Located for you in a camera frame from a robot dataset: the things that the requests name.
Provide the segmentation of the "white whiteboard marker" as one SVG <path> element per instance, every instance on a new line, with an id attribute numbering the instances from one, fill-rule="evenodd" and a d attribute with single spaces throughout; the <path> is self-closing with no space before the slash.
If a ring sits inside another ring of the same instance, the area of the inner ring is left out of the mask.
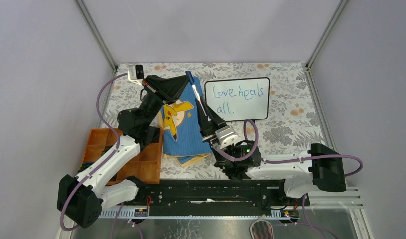
<path id="1" fill-rule="evenodd" d="M 197 101 L 198 101 L 199 104 L 201 105 L 201 108 L 202 108 L 202 111 L 203 111 L 205 117 L 207 118 L 208 121 L 210 121 L 210 118 L 209 118 L 209 116 L 207 115 L 207 113 L 206 113 L 206 111 L 205 111 L 205 109 L 204 109 L 204 106 L 203 106 L 203 103 L 202 103 L 202 101 L 201 101 L 201 98 L 200 98 L 200 95 L 199 95 L 199 92 L 198 92 L 198 90 L 197 90 L 196 85 L 195 85 L 194 83 L 191 83 L 191 87 L 192 87 L 192 89 L 193 89 L 195 98 L 197 99 Z"/>

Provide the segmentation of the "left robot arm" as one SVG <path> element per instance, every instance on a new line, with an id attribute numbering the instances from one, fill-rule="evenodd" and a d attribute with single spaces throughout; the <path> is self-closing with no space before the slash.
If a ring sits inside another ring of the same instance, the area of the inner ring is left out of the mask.
<path id="1" fill-rule="evenodd" d="M 107 186 L 107 183 L 161 132 L 150 124 L 165 104 L 179 100 L 188 83 L 187 75 L 169 79 L 149 75 L 142 80 L 146 95 L 141 105 L 118 113 L 118 129 L 122 134 L 113 130 L 116 144 L 76 176 L 65 175 L 60 180 L 57 209 L 61 212 L 62 230 L 75 229 L 64 225 L 65 217 L 73 220 L 77 226 L 86 228 L 96 221 L 103 210 L 125 201 L 135 205 L 145 201 L 145 189 L 139 187 L 132 177 L 112 186 Z"/>

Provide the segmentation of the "black framed whiteboard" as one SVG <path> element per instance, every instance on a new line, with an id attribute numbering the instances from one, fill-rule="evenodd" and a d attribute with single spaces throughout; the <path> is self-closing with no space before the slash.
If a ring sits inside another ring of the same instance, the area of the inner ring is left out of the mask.
<path id="1" fill-rule="evenodd" d="M 208 81 L 204 89 L 207 105 L 224 121 L 264 120 L 269 115 L 267 77 Z"/>

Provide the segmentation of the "blue marker cap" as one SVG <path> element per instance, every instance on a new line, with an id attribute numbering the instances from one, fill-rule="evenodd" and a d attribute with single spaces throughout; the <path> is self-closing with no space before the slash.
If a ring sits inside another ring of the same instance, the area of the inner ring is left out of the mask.
<path id="1" fill-rule="evenodd" d="M 195 81 L 194 81 L 194 77 L 193 77 L 192 73 L 191 73 L 190 71 L 185 71 L 185 73 L 186 73 L 186 75 L 187 75 L 188 78 L 189 78 L 190 84 L 191 84 L 191 85 L 195 85 Z"/>

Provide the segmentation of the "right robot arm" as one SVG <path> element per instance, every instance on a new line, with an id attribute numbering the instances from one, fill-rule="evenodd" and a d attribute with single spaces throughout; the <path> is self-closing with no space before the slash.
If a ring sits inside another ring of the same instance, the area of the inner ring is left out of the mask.
<path id="1" fill-rule="evenodd" d="M 231 180 L 279 179 L 283 188 L 277 192 L 280 203 L 290 205 L 309 192 L 344 192 L 347 189 L 342 155 L 323 144 L 294 154 L 262 155 L 259 131 L 251 119 L 244 120 L 244 139 L 207 103 L 196 98 L 198 124 L 202 141 L 209 144 L 214 166 Z"/>

